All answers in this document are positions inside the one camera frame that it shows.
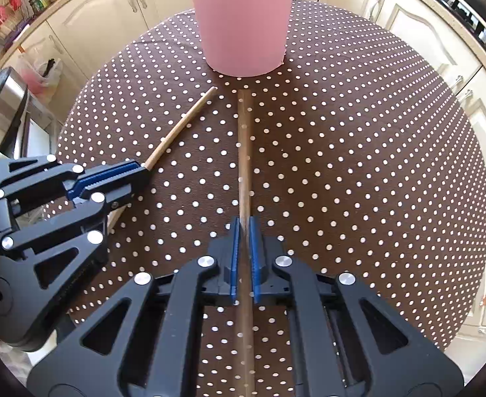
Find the silver trash bin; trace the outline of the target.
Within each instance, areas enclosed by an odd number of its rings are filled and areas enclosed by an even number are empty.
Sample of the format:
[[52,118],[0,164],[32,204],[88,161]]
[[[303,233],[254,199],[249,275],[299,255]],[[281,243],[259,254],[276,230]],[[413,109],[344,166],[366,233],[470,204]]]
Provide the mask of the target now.
[[24,79],[13,67],[0,71],[0,152],[6,153],[20,126],[20,119],[29,98],[29,89]]

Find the plastic bag on cabinet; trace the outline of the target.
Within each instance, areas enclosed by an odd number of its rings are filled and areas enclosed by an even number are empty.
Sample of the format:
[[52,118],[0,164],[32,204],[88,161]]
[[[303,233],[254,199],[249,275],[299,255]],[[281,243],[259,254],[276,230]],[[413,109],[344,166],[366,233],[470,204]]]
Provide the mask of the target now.
[[63,61],[60,58],[30,59],[20,55],[16,68],[33,95],[52,97],[60,82]]

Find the red cup on rack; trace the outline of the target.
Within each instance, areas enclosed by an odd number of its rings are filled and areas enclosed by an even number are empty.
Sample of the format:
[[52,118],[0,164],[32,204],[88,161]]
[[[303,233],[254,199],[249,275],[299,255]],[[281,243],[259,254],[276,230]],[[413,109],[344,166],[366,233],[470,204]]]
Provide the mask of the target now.
[[9,4],[14,11],[18,11],[23,6],[23,0],[9,0]]

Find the wooden chopstick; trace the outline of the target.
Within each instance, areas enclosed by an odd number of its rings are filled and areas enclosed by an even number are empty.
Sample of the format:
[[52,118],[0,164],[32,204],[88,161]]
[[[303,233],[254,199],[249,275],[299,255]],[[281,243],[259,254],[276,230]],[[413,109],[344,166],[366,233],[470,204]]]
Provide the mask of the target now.
[[249,90],[238,90],[238,218],[240,243],[238,251],[238,396],[252,396],[255,391],[253,297],[251,260],[248,247],[251,188],[251,122],[252,97]]
[[173,141],[179,136],[179,134],[186,128],[187,125],[195,118],[195,116],[203,109],[208,101],[211,101],[218,88],[212,86],[191,108],[184,116],[173,126],[169,133],[161,140],[159,145],[155,148],[148,159],[142,164],[144,168],[151,171],[155,164],[161,159],[161,156],[170,148]]

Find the wooden cutting board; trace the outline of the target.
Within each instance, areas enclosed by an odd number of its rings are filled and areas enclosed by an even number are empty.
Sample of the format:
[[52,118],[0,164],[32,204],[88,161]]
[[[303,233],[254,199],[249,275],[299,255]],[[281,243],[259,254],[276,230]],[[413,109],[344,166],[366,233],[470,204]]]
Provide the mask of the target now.
[[10,0],[0,0],[0,40],[6,42],[23,22],[21,9],[13,9]]

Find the pink chopstick holder cup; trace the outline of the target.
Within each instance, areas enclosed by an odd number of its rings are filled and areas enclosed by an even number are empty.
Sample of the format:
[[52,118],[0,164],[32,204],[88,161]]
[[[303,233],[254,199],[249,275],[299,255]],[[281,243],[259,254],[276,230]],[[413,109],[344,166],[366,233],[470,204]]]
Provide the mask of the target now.
[[233,77],[282,64],[291,0],[193,0],[208,66]]

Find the brown polka dot tablecloth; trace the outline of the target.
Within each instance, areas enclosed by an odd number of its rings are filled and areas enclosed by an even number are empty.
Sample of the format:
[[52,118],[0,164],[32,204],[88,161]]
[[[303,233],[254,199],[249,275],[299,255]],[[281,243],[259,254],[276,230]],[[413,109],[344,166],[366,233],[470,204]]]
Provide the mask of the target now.
[[[296,0],[282,64],[232,77],[208,67],[195,13],[185,12],[89,79],[58,159],[142,165],[212,86],[214,98],[119,208],[101,271],[70,306],[73,330],[136,274],[177,273],[239,220],[238,90],[249,90],[249,220],[315,273],[361,279],[443,352],[486,263],[486,167],[438,73],[372,22]],[[204,310],[193,396],[238,396],[238,270],[236,283],[232,305]],[[257,304],[253,285],[252,297],[252,396],[297,396],[286,310]]]

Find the cream lower kitchen cabinets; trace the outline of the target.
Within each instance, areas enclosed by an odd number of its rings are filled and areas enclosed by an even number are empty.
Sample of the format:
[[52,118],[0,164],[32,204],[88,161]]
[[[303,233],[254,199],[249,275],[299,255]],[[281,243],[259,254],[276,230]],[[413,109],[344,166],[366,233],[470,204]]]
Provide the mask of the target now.
[[[303,0],[341,7],[414,48],[458,97],[486,163],[486,50],[437,0]],[[52,56],[64,69],[49,105],[66,116],[82,84],[141,31],[188,11],[193,0],[47,0],[0,52],[0,68],[20,55]]]

